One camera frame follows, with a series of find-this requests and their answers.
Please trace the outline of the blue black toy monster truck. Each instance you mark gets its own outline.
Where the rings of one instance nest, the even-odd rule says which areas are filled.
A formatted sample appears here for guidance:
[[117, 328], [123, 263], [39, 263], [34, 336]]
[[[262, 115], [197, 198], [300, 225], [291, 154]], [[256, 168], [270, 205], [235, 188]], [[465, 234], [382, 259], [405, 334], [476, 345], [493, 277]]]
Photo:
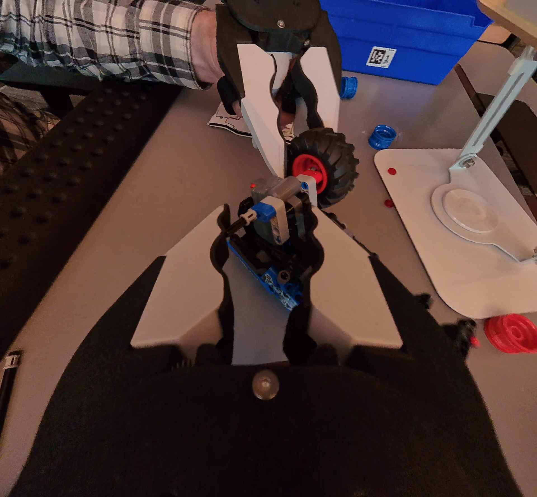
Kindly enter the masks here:
[[287, 311], [305, 311], [309, 324], [315, 310], [314, 324], [324, 320], [333, 331], [326, 343], [354, 346], [356, 322], [347, 320], [354, 308], [343, 304], [357, 289], [343, 281], [356, 278], [358, 255], [343, 244], [345, 225], [317, 207], [320, 177], [306, 171], [253, 182], [228, 230], [228, 247]]

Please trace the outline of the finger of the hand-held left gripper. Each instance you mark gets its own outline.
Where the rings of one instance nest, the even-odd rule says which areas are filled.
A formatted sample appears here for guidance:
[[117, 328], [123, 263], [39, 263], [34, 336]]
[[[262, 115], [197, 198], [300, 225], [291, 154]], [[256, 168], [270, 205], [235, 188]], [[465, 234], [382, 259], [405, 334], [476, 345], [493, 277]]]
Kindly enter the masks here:
[[252, 144], [273, 175], [285, 176], [286, 143], [280, 130], [280, 108], [274, 101], [289, 70], [289, 52], [265, 52], [255, 44], [237, 45], [244, 97], [241, 112]]
[[340, 96], [325, 47], [311, 47], [292, 68], [298, 93], [294, 129], [338, 129]]

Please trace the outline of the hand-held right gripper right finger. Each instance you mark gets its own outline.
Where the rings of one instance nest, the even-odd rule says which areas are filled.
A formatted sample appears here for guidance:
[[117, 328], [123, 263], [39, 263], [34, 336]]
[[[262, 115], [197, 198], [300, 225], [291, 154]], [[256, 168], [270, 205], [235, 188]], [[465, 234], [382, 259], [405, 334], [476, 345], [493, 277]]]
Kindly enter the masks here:
[[306, 364], [320, 345], [335, 349], [346, 364], [356, 346], [403, 346], [369, 253], [331, 218], [313, 206], [306, 215], [301, 250], [310, 260], [302, 300], [285, 330], [285, 355]]

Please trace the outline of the black studded mat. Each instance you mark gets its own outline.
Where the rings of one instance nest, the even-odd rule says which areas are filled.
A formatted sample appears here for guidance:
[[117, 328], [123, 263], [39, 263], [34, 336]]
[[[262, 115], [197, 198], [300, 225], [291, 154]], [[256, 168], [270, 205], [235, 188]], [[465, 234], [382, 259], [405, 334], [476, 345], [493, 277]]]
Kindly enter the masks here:
[[150, 81], [104, 82], [1, 177], [1, 355], [180, 90]]

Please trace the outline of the black toy wheel red rim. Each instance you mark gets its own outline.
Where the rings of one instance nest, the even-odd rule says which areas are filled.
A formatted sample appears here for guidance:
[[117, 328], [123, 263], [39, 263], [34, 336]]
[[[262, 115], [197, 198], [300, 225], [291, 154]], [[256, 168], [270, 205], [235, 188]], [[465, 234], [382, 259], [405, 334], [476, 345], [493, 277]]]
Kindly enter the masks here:
[[332, 128], [304, 131], [287, 147], [287, 176], [314, 176], [321, 209], [339, 203], [354, 189], [358, 164], [354, 145]]

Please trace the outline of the white sticker sheet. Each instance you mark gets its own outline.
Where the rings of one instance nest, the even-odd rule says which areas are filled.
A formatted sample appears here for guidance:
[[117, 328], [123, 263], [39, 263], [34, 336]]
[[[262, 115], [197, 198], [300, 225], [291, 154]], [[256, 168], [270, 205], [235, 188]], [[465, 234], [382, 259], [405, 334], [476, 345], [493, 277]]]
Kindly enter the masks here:
[[250, 129], [244, 118], [228, 113], [222, 102], [219, 103], [208, 125], [213, 128], [229, 131], [237, 136], [252, 138]]

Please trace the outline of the blue plastic bin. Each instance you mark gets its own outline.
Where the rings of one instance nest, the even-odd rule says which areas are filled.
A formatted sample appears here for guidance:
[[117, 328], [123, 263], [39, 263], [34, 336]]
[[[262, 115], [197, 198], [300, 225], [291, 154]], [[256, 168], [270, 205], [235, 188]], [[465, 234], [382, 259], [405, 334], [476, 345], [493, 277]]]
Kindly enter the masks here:
[[319, 0], [343, 71], [438, 85], [492, 19], [476, 0]]

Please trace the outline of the person's left forearm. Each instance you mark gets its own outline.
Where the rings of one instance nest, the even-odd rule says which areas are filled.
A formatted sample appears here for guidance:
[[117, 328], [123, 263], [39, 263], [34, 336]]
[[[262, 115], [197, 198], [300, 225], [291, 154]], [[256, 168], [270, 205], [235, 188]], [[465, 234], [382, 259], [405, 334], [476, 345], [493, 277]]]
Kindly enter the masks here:
[[201, 10], [208, 9], [179, 0], [1, 0], [1, 53], [100, 80], [204, 89], [191, 61]]

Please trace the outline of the plaid shirt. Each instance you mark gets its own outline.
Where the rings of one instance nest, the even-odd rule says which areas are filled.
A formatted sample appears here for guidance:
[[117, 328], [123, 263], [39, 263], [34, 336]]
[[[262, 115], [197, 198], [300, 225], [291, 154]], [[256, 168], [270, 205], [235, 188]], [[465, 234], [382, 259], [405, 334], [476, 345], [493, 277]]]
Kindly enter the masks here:
[[1, 93], [1, 175], [32, 151], [59, 121], [49, 111], [28, 109]]

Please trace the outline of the person's left hand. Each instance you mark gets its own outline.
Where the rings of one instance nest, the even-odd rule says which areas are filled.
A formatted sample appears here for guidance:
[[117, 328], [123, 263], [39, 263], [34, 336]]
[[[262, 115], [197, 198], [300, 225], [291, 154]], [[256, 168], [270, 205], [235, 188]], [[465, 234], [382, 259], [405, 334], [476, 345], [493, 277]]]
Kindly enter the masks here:
[[192, 69], [200, 85], [215, 84], [225, 76], [218, 61], [216, 28], [213, 10], [201, 10], [192, 23]]

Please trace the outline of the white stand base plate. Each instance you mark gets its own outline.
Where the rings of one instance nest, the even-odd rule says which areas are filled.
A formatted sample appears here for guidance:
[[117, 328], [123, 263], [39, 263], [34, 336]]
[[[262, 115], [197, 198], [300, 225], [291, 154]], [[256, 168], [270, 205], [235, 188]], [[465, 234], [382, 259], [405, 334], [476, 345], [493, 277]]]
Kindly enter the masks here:
[[478, 157], [536, 71], [536, 0], [479, 4], [527, 47], [464, 147], [388, 149], [374, 157], [436, 292], [476, 320], [536, 312], [536, 222]]

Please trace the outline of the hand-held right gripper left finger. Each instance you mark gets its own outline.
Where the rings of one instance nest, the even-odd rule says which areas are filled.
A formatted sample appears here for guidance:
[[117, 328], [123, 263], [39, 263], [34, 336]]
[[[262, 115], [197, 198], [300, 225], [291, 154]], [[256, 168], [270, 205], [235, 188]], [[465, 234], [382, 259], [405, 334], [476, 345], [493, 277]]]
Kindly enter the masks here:
[[229, 226], [224, 204], [167, 251], [131, 338], [133, 348], [177, 346], [181, 353], [197, 353], [212, 344], [232, 353], [234, 306], [223, 271]]

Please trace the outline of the short black axle with bushing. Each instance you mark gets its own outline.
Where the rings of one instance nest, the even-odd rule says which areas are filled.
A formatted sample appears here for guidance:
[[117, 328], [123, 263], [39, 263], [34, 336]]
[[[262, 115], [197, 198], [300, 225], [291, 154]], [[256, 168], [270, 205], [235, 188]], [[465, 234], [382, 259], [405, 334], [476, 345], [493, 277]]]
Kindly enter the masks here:
[[4, 425], [22, 354], [22, 350], [17, 350], [8, 353], [3, 359], [3, 375], [1, 380], [1, 427]]

